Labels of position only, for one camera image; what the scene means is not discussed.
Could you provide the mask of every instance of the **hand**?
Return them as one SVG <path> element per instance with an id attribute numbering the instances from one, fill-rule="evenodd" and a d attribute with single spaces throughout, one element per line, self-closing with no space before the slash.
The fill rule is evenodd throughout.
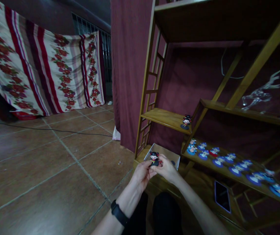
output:
<path id="1" fill-rule="evenodd" d="M 172 162 L 164 155 L 160 154 L 158 159 L 162 161 L 159 166 L 151 166 L 150 169 L 160 174 L 170 183 L 175 184 L 181 178 L 180 174 L 172 164 Z"/>
<path id="2" fill-rule="evenodd" d="M 150 179 L 157 174 L 150 168 L 151 164 L 151 160 L 139 163 L 130 180 L 130 184 L 139 187 L 141 192 L 145 190 Z"/>

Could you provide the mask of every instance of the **wooden shelving unit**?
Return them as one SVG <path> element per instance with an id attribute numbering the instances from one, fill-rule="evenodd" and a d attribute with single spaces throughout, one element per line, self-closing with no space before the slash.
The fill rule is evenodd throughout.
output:
<path id="1" fill-rule="evenodd" d="M 158 34 L 155 39 L 154 35 L 156 26 L 158 27 Z M 161 36 L 166 42 L 163 54 L 158 52 Z M 250 40 L 254 39 L 267 39 L 267 41 L 247 71 L 245 77 L 241 80 L 240 85 L 235 90 L 231 99 L 227 103 L 217 102 L 230 76 L 241 60 L 243 52 L 249 45 Z M 204 100 L 200 97 L 200 102 L 192 116 L 193 120 L 198 117 L 193 129 L 184 130 L 180 128 L 183 115 L 155 107 L 168 44 L 171 42 L 221 40 L 241 40 L 243 43 L 239 47 L 234 61 L 230 65 L 212 100 Z M 152 50 L 154 42 L 156 42 L 156 47 L 155 52 L 153 53 Z M 191 186 L 195 189 L 195 191 L 204 188 L 205 190 L 201 190 L 199 193 L 203 194 L 203 198 L 208 199 L 205 200 L 205 203 L 213 211 L 215 211 L 219 217 L 232 221 L 243 231 L 258 231 L 258 229 L 280 223 L 280 210 L 263 217 L 258 217 L 254 210 L 254 206 L 261 203 L 266 198 L 272 198 L 279 202 L 280 198 L 272 194 L 267 185 L 256 187 L 251 184 L 245 176 L 235 177 L 231 172 L 229 172 L 228 167 L 218 168 L 214 166 L 210 160 L 211 157 L 209 157 L 207 161 L 203 161 L 196 155 L 189 155 L 186 150 L 190 140 L 194 137 L 194 134 L 209 109 L 280 126 L 280 119 L 275 115 L 260 114 L 254 110 L 243 111 L 240 107 L 236 106 L 279 43 L 279 2 L 268 0 L 182 0 L 159 6 L 158 1 L 153 0 L 134 167 L 136 167 L 139 162 L 143 161 L 145 155 L 151 147 L 148 142 L 152 122 L 156 122 L 184 133 L 186 138 L 182 144 L 181 159 L 185 159 L 185 161 L 188 160 L 189 163 L 183 164 L 180 162 L 179 171 L 181 171 L 181 174 L 185 177 L 187 182 L 189 179 L 197 178 L 197 176 L 203 177 L 203 180 L 198 181 L 198 185 L 193 185 L 193 181 L 191 181 Z M 148 89 L 149 76 L 153 76 L 155 78 L 153 88 L 150 89 Z M 155 99 L 154 102 L 149 103 L 152 94 L 155 94 Z M 280 150 L 262 164 L 267 164 L 279 155 Z M 206 183 L 208 180 L 213 182 L 214 179 L 193 169 L 194 164 L 207 167 L 211 171 L 231 179 L 235 182 L 235 185 L 242 184 L 247 187 L 247 190 L 241 194 L 232 195 L 231 206 L 234 213 L 233 215 L 228 217 L 215 207 L 215 203 L 213 204 L 213 200 L 210 199 L 213 195 L 213 185 Z M 178 192 L 173 185 L 169 184 L 162 177 L 156 177 L 153 184 L 160 190 L 168 190 L 178 198 L 181 198 L 180 192 Z M 255 201 L 249 201 L 247 193 L 250 190 L 258 192 L 262 195 L 262 198 Z M 253 214 L 257 217 L 252 221 L 245 221 L 241 214 L 241 210 L 239 209 L 237 198 L 243 195 L 247 198 Z"/>

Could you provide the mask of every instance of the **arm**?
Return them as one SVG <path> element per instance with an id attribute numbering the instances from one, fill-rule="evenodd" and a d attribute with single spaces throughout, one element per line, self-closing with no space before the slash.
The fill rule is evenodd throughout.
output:
<path id="1" fill-rule="evenodd" d="M 157 174 L 149 169 L 151 163 L 151 161 L 145 161 L 138 164 L 129 184 L 116 200 L 116 203 L 128 218 L 132 216 L 134 210 L 136 209 L 149 180 Z M 111 214 L 110 209 L 93 231 L 92 235 L 119 235 L 122 234 L 123 230 L 124 227 L 116 219 L 116 217 Z"/>
<path id="2" fill-rule="evenodd" d="M 160 154 L 158 158 L 163 162 L 163 165 L 161 167 L 152 166 L 151 169 L 162 175 L 180 190 L 200 223 L 205 235 L 230 234 L 217 216 L 214 215 L 190 185 L 181 177 L 165 155 Z"/>

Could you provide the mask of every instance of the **window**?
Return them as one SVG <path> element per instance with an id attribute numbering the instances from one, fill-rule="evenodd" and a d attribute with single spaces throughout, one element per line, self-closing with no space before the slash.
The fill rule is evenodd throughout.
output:
<path id="1" fill-rule="evenodd" d="M 104 57 L 104 68 L 105 68 L 105 80 L 106 82 L 112 82 L 111 80 L 111 45 L 110 45 L 110 34 L 93 25 L 87 20 L 72 13 L 72 19 L 74 21 L 74 30 L 78 35 L 90 34 L 95 31 L 100 31 L 103 42 L 103 57 Z"/>

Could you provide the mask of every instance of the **tiled floor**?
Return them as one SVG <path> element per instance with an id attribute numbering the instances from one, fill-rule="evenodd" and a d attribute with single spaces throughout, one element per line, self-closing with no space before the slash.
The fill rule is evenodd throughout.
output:
<path id="1" fill-rule="evenodd" d="M 12 124 L 101 135 L 0 125 L 0 234 L 93 231 L 132 175 L 133 153 L 109 137 L 111 108 Z"/>

